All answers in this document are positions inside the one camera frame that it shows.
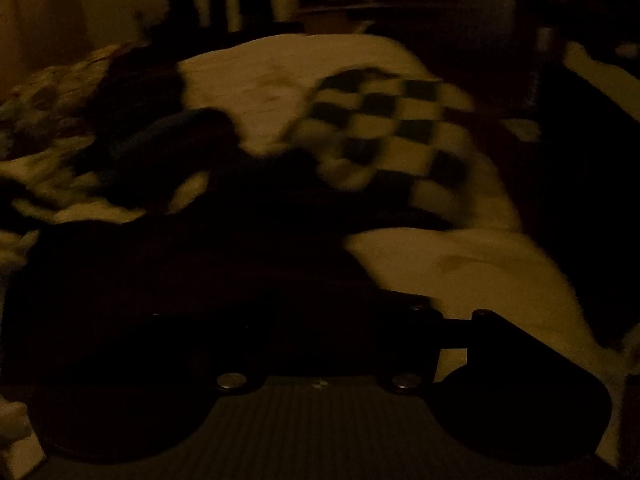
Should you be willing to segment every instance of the fabric pile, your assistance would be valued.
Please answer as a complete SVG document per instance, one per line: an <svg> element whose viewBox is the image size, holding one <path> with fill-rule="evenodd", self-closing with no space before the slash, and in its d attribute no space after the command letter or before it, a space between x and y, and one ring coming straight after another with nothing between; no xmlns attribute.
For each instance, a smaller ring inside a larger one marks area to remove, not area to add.
<svg viewBox="0 0 640 480"><path fill-rule="evenodd" d="M26 244L16 236L46 224L177 212L207 187L209 200L244 197L239 211L260 212L261 222L296 219L344 234L463 223L473 147L464 128L445 120L439 99L449 87L436 78L377 67L331 75L279 149L255 156L224 112L184 110L175 66L148 69L137 56L103 49L72 68L44 71L3 105L12 136L47 146L0 163L0 228L16 248ZM82 67L93 75L66 91ZM58 87L52 74L66 74L56 76ZM24 130L35 112L43 119ZM61 124L69 121L82 124L83 135L65 137ZM9 247L3 265L13 269L24 252Z"/></svg>

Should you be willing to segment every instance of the bed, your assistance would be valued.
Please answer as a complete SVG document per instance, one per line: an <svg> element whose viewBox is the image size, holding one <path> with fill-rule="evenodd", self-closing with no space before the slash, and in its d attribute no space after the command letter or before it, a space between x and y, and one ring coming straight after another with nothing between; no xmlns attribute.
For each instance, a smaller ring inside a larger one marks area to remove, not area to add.
<svg viewBox="0 0 640 480"><path fill-rule="evenodd" d="M238 130L244 152L260 159L283 151L283 130L303 113L309 92L320 80L354 66L373 66L406 78L433 78L401 45L356 34L273 36L184 60L177 69L184 81L184 108L225 112ZM447 107L473 111L473 100L459 89L447 87L442 98ZM20 165L10 162L12 171ZM598 455L616 465L618 413L626 377L622 357L596 343L571 287L554 263L520 232L516 209L497 170L477 151L470 158L465 193L467 215L453 230L404 226L367 230L347 237L344 247L377 286L430 296L445 317L467 319L477 308L494 310L599 378L612 397L614 411ZM63 214L54 223L104 218L100 214ZM138 216L126 218L124 225ZM199 235L205 233L207 228L199 231ZM96 251L107 251L107 243ZM464 362L463 351L444 351L436 380Z"/></svg>

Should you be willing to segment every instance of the crumpled fabric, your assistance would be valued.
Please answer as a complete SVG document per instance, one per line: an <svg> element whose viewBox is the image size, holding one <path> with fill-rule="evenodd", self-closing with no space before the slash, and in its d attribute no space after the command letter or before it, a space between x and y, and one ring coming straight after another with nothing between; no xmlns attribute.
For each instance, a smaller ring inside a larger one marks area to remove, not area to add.
<svg viewBox="0 0 640 480"><path fill-rule="evenodd" d="M15 87L0 106L0 160L39 152L61 137L88 134L79 112L111 61L127 49L104 47L73 65L40 70Z"/></svg>
<svg viewBox="0 0 640 480"><path fill-rule="evenodd" d="M0 177L24 184L38 203L17 198L13 206L24 216L58 224L81 219L114 223L132 221L142 210L127 210L96 196L100 180L95 173L76 176L69 159L94 141L92 136L54 140L51 147L34 155L0 163Z"/></svg>
<svg viewBox="0 0 640 480"><path fill-rule="evenodd" d="M31 424L23 402L9 402L0 396L0 447L28 437Z"/></svg>
<svg viewBox="0 0 640 480"><path fill-rule="evenodd" d="M8 275L24 266L27 263L27 253L37 240L37 231L31 231L24 236L0 231L0 276Z"/></svg>

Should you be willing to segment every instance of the black and white checkered fabric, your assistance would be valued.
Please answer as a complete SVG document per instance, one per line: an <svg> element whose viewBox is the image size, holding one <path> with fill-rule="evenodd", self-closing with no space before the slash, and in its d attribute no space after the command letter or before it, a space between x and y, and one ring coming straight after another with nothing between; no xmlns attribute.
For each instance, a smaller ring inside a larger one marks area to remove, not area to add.
<svg viewBox="0 0 640 480"><path fill-rule="evenodd" d="M312 92L286 142L313 153L336 189L460 224L473 145L466 129L443 120L445 87L378 68L337 73Z"/></svg>

